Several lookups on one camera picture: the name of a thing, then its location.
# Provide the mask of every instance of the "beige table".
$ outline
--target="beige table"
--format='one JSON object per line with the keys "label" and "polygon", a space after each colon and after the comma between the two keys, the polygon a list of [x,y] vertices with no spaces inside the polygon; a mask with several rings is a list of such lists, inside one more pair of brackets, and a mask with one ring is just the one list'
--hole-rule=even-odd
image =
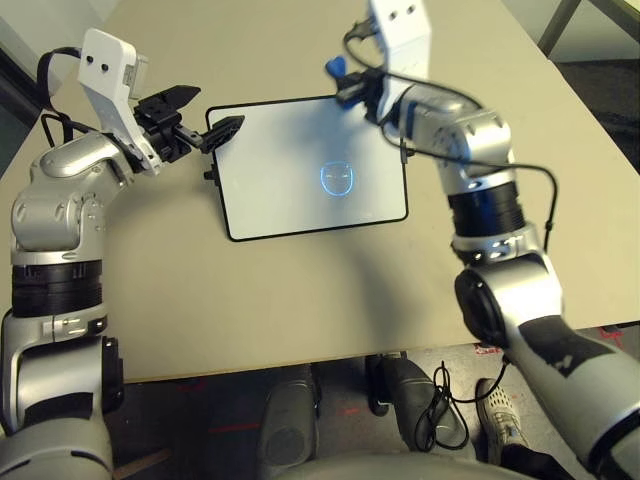
{"label": "beige table", "polygon": [[[125,0],[105,29],[151,63],[145,93],[192,84],[183,111],[204,127],[207,107],[333,91],[324,62],[364,1]],[[428,1],[431,77],[498,109],[518,160],[551,166],[560,205],[551,254],[573,327],[640,317],[640,184],[606,133],[499,0]],[[54,103],[95,124],[70,77]],[[31,132],[2,179],[0,237],[46,148]],[[461,265],[431,160],[414,157],[402,223],[232,243],[218,192],[193,153],[159,178],[140,177],[112,205],[106,244],[108,333],[129,381],[181,377],[470,342],[453,292]],[[541,225],[549,188],[522,173],[521,200]],[[10,305],[8,253],[0,305]]]}

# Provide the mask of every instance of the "wall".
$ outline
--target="wall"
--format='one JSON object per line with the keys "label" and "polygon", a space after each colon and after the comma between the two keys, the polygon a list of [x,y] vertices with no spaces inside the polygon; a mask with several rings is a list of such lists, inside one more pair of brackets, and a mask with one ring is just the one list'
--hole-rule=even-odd
{"label": "wall", "polygon": [[[627,1],[634,6],[640,3]],[[502,0],[502,3],[537,43],[560,0]],[[554,62],[640,58],[640,45],[588,0],[583,0],[549,58]]]}
{"label": "wall", "polygon": [[[0,0],[0,47],[34,79],[40,55],[56,47],[81,46],[84,32],[98,27],[120,0]],[[51,90],[74,60],[52,62]]]}

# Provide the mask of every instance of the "red marking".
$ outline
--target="red marking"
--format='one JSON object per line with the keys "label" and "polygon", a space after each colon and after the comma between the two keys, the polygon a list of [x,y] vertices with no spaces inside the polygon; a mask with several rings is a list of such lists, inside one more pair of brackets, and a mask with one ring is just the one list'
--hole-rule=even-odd
{"label": "red marking", "polygon": [[178,385],[179,392],[201,392],[204,390],[204,386],[207,384],[207,380],[204,378],[199,378],[197,382],[186,384],[186,385]]}
{"label": "red marking", "polygon": [[247,430],[257,430],[258,428],[260,428],[259,423],[239,423],[237,425],[210,428],[209,433],[244,432]]}
{"label": "red marking", "polygon": [[615,332],[607,332],[602,327],[598,327],[598,330],[600,330],[600,336],[602,338],[607,339],[607,340],[608,339],[613,339],[613,341],[616,342],[617,347],[620,350],[624,350],[624,347],[622,346],[622,341],[619,338],[622,335],[624,335],[624,332],[622,332],[621,330],[616,330]]}
{"label": "red marking", "polygon": [[358,413],[360,413],[360,409],[358,407],[343,408],[342,412],[340,412],[341,415],[356,415]]}
{"label": "red marking", "polygon": [[498,347],[483,347],[479,343],[473,345],[476,355],[492,355],[494,353],[502,353],[502,350]]}

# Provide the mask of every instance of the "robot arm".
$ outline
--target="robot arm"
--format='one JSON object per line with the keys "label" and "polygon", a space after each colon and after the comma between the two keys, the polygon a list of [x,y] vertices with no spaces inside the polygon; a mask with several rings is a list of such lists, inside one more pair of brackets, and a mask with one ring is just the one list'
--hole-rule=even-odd
{"label": "robot arm", "polygon": [[196,147],[207,153],[242,124],[230,117],[203,135],[177,109],[199,89],[177,86],[128,99],[146,59],[89,30],[79,80],[102,132],[46,152],[12,209],[12,309],[2,321],[2,478],[111,478],[103,412],[123,399],[122,360],[102,301],[105,211],[136,173],[155,176]]}
{"label": "robot arm", "polygon": [[353,53],[350,39],[375,36],[383,67],[356,56],[368,70],[342,77],[330,62],[337,98],[347,106],[364,101],[369,121],[440,158],[455,226],[452,247],[465,265],[455,281],[465,324],[478,339],[503,348],[589,471],[640,478],[638,363],[564,322],[560,283],[518,203],[506,122],[450,88],[408,82],[407,75],[426,74],[425,62],[414,60],[428,59],[422,8],[411,0],[370,1],[370,18],[345,36],[345,46]]}

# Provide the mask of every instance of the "black cable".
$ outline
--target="black cable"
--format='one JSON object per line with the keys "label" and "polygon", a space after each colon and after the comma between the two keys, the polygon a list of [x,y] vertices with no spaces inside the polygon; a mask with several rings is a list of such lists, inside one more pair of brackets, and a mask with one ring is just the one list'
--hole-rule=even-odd
{"label": "black cable", "polygon": [[537,172],[541,172],[544,173],[547,178],[549,179],[549,181],[551,182],[551,202],[549,204],[549,213],[547,215],[547,220],[544,223],[544,229],[545,229],[545,235],[544,235],[544,251],[548,251],[549,249],[549,239],[551,237],[551,230],[553,230],[553,219],[555,217],[556,214],[556,206],[558,203],[558,193],[559,193],[559,186],[558,186],[558,180],[556,179],[555,175],[553,174],[553,172],[551,170],[549,170],[548,168],[542,167],[540,165],[533,165],[533,164],[529,164],[529,163],[494,163],[494,162],[484,162],[484,161],[479,161],[479,160],[465,160],[463,158],[457,158],[457,157],[449,157],[447,155],[442,155],[440,153],[436,153],[436,152],[430,152],[428,150],[421,150],[419,148],[407,148],[405,146],[402,145],[402,143],[395,143],[391,138],[389,138],[389,136],[387,135],[387,132],[384,129],[385,124],[381,124],[380,125],[380,131],[382,132],[382,136],[383,138],[386,140],[386,142],[395,147],[398,148],[400,150],[405,149],[405,151],[407,152],[407,155],[412,155],[414,153],[421,153],[423,155],[429,155],[430,157],[434,157],[437,158],[439,160],[443,160],[445,162],[450,162],[450,163],[457,163],[459,165],[478,165],[481,167],[490,167],[490,168],[514,168],[514,169],[521,169],[521,170],[534,170]]}
{"label": "black cable", "polygon": [[[464,416],[460,412],[460,408],[458,407],[457,404],[458,403],[477,403],[488,398],[500,385],[500,382],[502,381],[502,377],[504,377],[504,372],[507,369],[508,364],[509,364],[508,360],[505,357],[503,357],[502,368],[500,369],[500,373],[498,374],[498,377],[496,378],[496,381],[494,382],[494,384],[486,393],[478,397],[471,398],[469,400],[459,400],[455,398],[453,396],[453,393],[451,392],[451,374],[449,373],[449,370],[447,370],[447,367],[445,367],[444,361],[441,362],[440,366],[436,368],[435,371],[433,372],[434,392],[433,392],[433,397],[431,398],[431,402],[429,402],[429,405],[427,406],[427,408],[425,408],[422,414],[420,414],[420,417],[418,418],[415,429],[413,431],[413,441],[416,445],[416,448],[418,448],[418,450],[422,452],[429,452],[436,445],[441,448],[444,448],[445,450],[460,450],[464,448],[467,445],[467,443],[469,443],[469,426],[467,425],[467,421],[465,420]],[[442,374],[441,385],[438,384],[439,373]],[[439,441],[437,437],[438,425],[440,424],[440,420],[442,419],[444,414],[447,412],[449,407],[451,407],[452,410],[455,412],[460,423],[462,424],[462,428],[464,429],[464,438],[460,443],[456,445],[449,445],[447,443],[443,443]],[[428,422],[428,425],[426,426],[427,430],[425,432],[424,441],[420,442],[420,439],[419,439],[420,427],[423,425],[425,421]]]}
{"label": "black cable", "polygon": [[383,73],[387,77],[395,78],[397,80],[404,80],[405,82],[416,83],[418,85],[423,85],[425,87],[433,87],[433,88],[437,88],[438,90],[442,90],[443,92],[449,92],[449,93],[452,93],[454,95],[461,96],[461,97],[465,98],[466,100],[468,100],[469,102],[473,103],[476,107],[482,108],[482,104],[478,100],[473,98],[471,95],[463,93],[463,92],[461,92],[459,90],[456,90],[454,88],[447,87],[445,85],[442,85],[442,84],[436,83],[436,82],[432,82],[430,80],[427,81],[427,80],[422,80],[422,79],[419,79],[419,78],[409,77],[407,75],[402,75],[400,73],[390,72],[390,71],[386,70],[384,67],[375,66],[375,65],[369,63],[368,61],[366,61],[365,59],[363,59],[360,55],[358,55],[351,48],[351,45],[349,44],[349,42],[351,40],[354,40],[354,39],[364,40],[365,38],[373,36],[375,34],[376,34],[376,30],[374,29],[373,22],[371,20],[366,20],[366,21],[361,22],[361,23],[356,23],[353,26],[353,28],[350,31],[348,31],[347,33],[345,33],[344,37],[342,37],[342,45],[344,46],[344,49],[347,52],[347,54],[353,60],[355,60],[356,63],[360,64],[361,66],[363,66],[365,68],[369,68],[371,70],[376,70],[378,72]]}
{"label": "black cable", "polygon": [[45,113],[40,117],[40,122],[42,123],[42,129],[44,130],[44,134],[47,137],[47,142],[49,142],[50,147],[55,147],[56,144],[53,140],[53,136],[51,135],[51,129],[49,128],[49,124],[47,120],[55,120],[56,122],[60,122],[61,124],[67,122],[67,124],[73,129],[80,133],[88,133],[89,131],[95,131],[95,128],[89,127],[84,123],[74,122],[70,118],[68,120],[64,120],[60,116],[52,115],[51,113]]}
{"label": "black cable", "polygon": [[68,55],[75,58],[81,57],[81,50],[76,47],[61,47],[55,48],[50,52],[43,54],[38,61],[38,69],[37,69],[37,88],[40,95],[40,102],[42,106],[55,115],[52,114],[44,114],[41,117],[42,128],[47,137],[47,141],[51,147],[55,146],[55,142],[53,141],[53,136],[51,135],[51,129],[47,123],[47,120],[56,120],[62,124],[62,137],[63,143],[67,143],[73,140],[73,130],[77,130],[82,133],[87,133],[90,130],[95,130],[88,125],[85,125],[80,122],[74,122],[71,120],[71,117],[64,112],[56,109],[51,103],[51,95],[49,94],[49,65],[51,64],[51,60],[55,55]]}

